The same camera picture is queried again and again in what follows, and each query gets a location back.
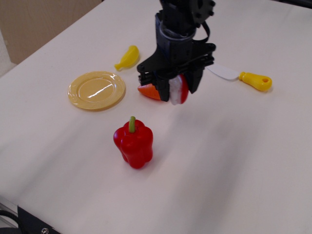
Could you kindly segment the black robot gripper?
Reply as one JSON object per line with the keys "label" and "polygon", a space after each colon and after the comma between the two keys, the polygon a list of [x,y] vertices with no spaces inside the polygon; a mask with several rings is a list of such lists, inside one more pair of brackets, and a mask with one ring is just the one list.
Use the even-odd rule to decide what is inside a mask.
{"label": "black robot gripper", "polygon": [[137,66],[141,84],[153,84],[160,99],[169,101],[169,80],[185,74],[188,89],[197,91],[204,68],[213,64],[216,46],[194,40],[199,23],[185,13],[156,14],[156,51]]}

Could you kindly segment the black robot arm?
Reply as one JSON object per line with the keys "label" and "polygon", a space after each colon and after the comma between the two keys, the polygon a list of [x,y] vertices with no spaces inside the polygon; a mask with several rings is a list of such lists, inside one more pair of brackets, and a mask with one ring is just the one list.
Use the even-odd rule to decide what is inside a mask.
{"label": "black robot arm", "polygon": [[199,27],[206,34],[206,19],[214,14],[213,0],[162,0],[156,16],[156,51],[137,66],[141,85],[152,84],[162,101],[169,100],[169,81],[183,75],[188,90],[197,91],[205,67],[214,62],[216,46],[208,39],[195,40]]}

